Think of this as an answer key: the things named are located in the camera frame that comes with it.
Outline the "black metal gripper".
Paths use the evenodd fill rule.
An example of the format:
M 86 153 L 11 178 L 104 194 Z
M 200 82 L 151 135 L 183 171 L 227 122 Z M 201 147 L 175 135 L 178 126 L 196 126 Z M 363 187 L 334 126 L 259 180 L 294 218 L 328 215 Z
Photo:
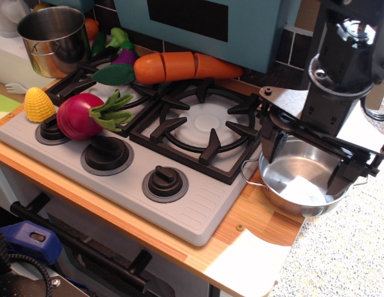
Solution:
M 376 176 L 384 160 L 384 135 L 365 118 L 360 93 L 291 90 L 266 86 L 259 92 L 261 145 L 272 163 L 294 136 L 339 161 L 326 194 L 343 195 L 357 178 Z

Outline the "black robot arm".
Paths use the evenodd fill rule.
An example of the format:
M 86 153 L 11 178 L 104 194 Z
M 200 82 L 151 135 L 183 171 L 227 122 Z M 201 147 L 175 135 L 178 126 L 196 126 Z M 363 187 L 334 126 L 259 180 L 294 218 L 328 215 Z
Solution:
M 307 91 L 260 90 L 261 145 L 274 161 L 292 135 L 336 157 L 327 193 L 343 193 L 358 177 L 378 173 L 384 135 L 369 123 L 384 114 L 366 98 L 384 81 L 384 1 L 323 1 L 326 33 L 308 67 Z

